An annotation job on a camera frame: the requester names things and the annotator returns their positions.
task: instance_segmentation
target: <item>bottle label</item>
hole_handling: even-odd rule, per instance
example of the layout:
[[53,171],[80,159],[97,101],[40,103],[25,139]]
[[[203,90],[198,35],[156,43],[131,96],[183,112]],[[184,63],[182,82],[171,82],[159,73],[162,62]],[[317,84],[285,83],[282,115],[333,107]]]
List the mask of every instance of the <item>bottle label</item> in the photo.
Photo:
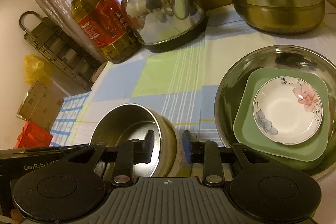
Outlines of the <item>bottle label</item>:
[[78,25],[98,48],[112,44],[129,30],[118,0],[100,0],[96,9],[81,19]]

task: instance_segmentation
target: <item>plastic bottle of cooking oil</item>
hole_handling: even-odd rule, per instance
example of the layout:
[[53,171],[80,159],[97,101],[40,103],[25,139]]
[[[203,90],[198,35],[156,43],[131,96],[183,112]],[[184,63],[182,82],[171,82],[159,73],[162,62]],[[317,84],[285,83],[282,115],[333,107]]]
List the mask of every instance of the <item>plastic bottle of cooking oil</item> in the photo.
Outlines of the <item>plastic bottle of cooking oil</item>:
[[118,0],[71,0],[71,14],[104,56],[115,64],[141,47]]

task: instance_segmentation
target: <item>kettle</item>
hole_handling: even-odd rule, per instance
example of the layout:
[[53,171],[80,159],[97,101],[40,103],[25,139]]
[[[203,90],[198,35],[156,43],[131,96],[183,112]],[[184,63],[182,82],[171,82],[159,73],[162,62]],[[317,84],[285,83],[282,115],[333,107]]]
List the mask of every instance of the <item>kettle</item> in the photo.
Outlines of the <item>kettle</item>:
[[206,13],[195,0],[122,0],[121,9],[140,43],[152,52],[182,46],[206,27]]

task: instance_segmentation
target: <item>table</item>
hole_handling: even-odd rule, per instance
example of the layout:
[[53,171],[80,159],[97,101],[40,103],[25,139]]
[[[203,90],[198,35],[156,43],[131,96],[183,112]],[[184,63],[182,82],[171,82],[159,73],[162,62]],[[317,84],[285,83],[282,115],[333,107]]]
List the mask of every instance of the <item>table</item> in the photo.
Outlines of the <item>table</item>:
[[[323,23],[307,34],[270,35],[256,31],[233,5],[214,9],[204,33],[170,52],[140,50],[118,65],[108,63],[92,87],[77,98],[66,98],[52,128],[52,145],[88,143],[100,119],[114,107],[138,103],[167,117],[179,133],[223,146],[214,119],[218,85],[240,58],[262,47],[297,45],[310,48],[336,64],[336,8],[326,3]],[[336,171],[318,180],[322,202],[314,219],[336,223]]]

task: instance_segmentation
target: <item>black disc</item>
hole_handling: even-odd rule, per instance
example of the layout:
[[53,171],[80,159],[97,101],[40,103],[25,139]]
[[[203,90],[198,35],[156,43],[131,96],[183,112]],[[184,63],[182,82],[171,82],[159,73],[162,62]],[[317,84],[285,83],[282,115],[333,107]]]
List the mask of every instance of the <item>black disc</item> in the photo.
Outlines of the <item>black disc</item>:
[[105,183],[83,164],[67,162],[45,166],[16,183],[13,198],[29,217],[46,222],[69,221],[98,207]]
[[261,222],[295,222],[315,212],[320,187],[306,174],[282,164],[250,164],[231,183],[230,196]]

